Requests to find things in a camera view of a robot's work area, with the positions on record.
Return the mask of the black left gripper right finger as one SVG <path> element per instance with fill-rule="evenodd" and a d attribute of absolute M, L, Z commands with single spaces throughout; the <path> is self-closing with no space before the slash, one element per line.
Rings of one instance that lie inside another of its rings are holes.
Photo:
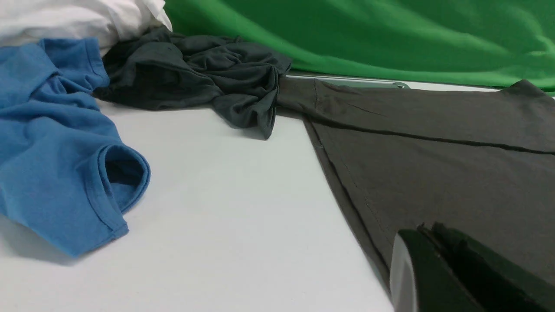
<path fill-rule="evenodd" d="M 554 286 L 466 233 L 434 223 L 418 231 L 430 239 L 456 278 L 487 312 L 552 312 Z"/>

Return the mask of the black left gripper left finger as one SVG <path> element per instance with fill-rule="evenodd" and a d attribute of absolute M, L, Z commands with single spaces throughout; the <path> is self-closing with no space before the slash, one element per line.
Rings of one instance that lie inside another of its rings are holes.
<path fill-rule="evenodd" d="M 390 266 L 395 312 L 484 312 L 424 233 L 400 230 Z"/>

